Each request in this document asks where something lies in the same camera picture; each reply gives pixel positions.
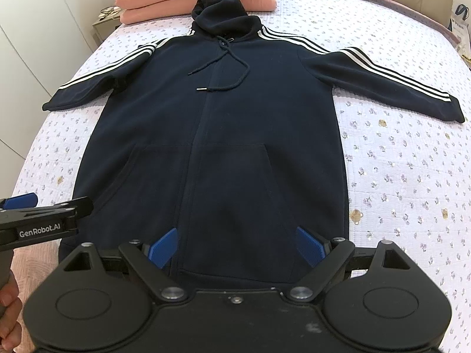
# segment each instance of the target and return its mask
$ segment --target bed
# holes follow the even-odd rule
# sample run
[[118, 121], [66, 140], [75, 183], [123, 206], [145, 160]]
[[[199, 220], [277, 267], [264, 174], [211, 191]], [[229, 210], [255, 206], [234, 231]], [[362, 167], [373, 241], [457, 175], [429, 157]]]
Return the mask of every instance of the bed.
[[[257, 13], [269, 28], [306, 36], [329, 50], [357, 46], [387, 68], [456, 96], [470, 115], [471, 72], [449, 39], [412, 17], [368, 0], [278, 0]], [[189, 16], [117, 29], [76, 76], [140, 44], [188, 32]], [[334, 89], [348, 176], [350, 239], [374, 247], [394, 240], [446, 293], [453, 319], [444, 352], [471, 352], [471, 126], [380, 105]], [[50, 113], [26, 158], [15, 194], [36, 192], [47, 206], [72, 196], [80, 161], [107, 96]], [[56, 242], [17, 251], [22, 298], [37, 269], [47, 274]], [[29, 351], [27, 335], [22, 350]]]

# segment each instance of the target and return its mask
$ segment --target human hand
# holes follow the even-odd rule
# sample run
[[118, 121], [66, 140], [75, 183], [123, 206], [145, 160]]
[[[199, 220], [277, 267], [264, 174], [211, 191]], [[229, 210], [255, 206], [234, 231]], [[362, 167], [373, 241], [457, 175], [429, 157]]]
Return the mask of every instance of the human hand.
[[18, 298], [19, 288], [15, 275], [10, 271], [8, 282], [0, 289], [0, 303], [6, 307], [0, 318], [1, 346], [7, 352], [13, 351], [21, 342], [21, 325], [17, 321], [23, 303]]

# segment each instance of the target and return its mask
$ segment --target kangaroo pocket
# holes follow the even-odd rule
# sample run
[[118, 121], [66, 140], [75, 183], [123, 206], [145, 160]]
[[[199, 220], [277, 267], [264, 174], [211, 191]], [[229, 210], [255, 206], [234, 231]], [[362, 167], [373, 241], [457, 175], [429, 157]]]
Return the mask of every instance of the kangaroo pocket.
[[181, 273], [232, 284], [288, 282], [295, 225], [265, 146], [209, 145], [200, 152]]
[[153, 243], [174, 227], [190, 146], [136, 146], [80, 223], [80, 239], [112, 248]]

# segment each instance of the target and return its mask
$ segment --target metal bolt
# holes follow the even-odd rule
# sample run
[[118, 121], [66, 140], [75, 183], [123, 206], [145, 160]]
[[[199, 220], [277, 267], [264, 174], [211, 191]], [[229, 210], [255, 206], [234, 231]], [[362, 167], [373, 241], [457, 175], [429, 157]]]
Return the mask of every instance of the metal bolt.
[[178, 300], [185, 295], [185, 291], [179, 287], [168, 287], [162, 291], [162, 297], [167, 300]]
[[290, 291], [290, 296], [296, 300], [305, 300], [313, 294], [312, 290], [308, 287], [294, 287]]
[[241, 296], [234, 296], [231, 298], [232, 304], [241, 304], [243, 302], [243, 298]]

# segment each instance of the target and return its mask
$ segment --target striped sleeve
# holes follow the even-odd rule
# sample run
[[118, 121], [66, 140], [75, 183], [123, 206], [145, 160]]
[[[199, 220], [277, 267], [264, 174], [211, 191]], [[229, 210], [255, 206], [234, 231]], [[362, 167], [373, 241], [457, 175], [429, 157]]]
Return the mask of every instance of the striped sleeve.
[[304, 37], [275, 32], [266, 27], [262, 28], [259, 36], [298, 45], [298, 57], [303, 67], [326, 84], [443, 121], [465, 121], [455, 97], [374, 64], [358, 48], [328, 51]]
[[140, 68], [169, 39], [150, 42], [138, 47], [121, 60], [112, 62], [86, 75], [60, 86], [51, 100], [42, 106], [44, 111], [78, 107], [98, 98], [107, 91], [120, 91], [126, 87], [126, 77]]

